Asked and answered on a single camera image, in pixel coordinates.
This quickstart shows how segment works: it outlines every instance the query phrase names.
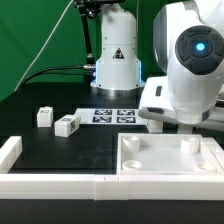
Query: warning label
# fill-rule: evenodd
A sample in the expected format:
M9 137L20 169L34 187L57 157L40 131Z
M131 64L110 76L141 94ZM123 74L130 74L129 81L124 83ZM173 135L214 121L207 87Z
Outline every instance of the warning label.
M113 56L115 59L124 59L124 55L120 48L117 49L115 55Z

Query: black tabletop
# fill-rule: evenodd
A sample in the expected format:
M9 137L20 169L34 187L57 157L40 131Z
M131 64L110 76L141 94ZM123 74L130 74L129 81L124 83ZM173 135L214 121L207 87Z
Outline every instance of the black tabletop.
M37 128L40 107L54 121L77 108L137 109L139 96L108 97L77 83L33 83L0 103L0 145L22 136L23 153L10 173L115 174L118 133L147 133L144 126L81 125L69 138ZM165 133L176 133L165 124ZM195 129L223 144L223 133ZM0 223L224 223L222 201L1 200Z

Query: green screen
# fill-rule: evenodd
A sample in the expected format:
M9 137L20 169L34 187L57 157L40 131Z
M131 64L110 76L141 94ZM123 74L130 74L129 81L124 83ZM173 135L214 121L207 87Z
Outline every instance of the green screen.
M70 0L0 0L0 100L11 94L20 78L45 43ZM126 0L121 6L138 15L138 58L143 78L160 75L152 45L152 23L165 0ZM89 20L95 58L101 54L100 18ZM71 6L28 74L46 67L85 64L85 43L79 12ZM46 76L33 81L76 81L81 76Z

